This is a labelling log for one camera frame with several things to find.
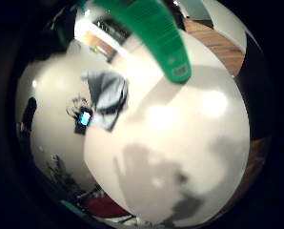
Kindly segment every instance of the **wooden surface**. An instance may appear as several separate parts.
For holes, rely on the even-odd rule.
[[[225,65],[231,75],[238,75],[245,54],[236,45],[217,31],[193,22],[190,18],[184,19],[184,25],[186,32],[207,46]]]

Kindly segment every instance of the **blue fabric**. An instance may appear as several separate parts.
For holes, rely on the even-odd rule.
[[[127,98],[127,81],[119,73],[111,71],[86,71],[82,78],[88,80],[92,107],[96,112],[91,126],[112,131]]]

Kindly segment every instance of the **white wall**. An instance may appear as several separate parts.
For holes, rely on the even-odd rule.
[[[202,0],[202,3],[210,14],[213,28],[233,41],[243,53],[246,53],[247,37],[245,32],[251,37],[253,36],[240,19],[215,0]]]
[[[88,84],[80,80],[86,69],[107,69],[109,65],[100,54],[90,52],[85,46],[78,50],[71,44],[67,55],[53,56],[43,62],[29,65],[19,82],[16,96],[16,120],[21,115],[30,96],[37,100],[31,133],[31,147],[36,165],[46,171],[45,161],[59,155],[66,168],[82,188],[93,187],[91,173],[83,160],[83,135],[73,132],[74,121],[66,114],[66,106],[79,94],[90,100]],[[37,87],[31,86],[33,79]]]
[[[178,0],[180,9],[183,7],[193,20],[211,20],[201,0]]]

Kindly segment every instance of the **cell phone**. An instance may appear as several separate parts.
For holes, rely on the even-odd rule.
[[[93,112],[86,108],[82,108],[78,116],[77,123],[82,126],[88,126],[91,122]]]

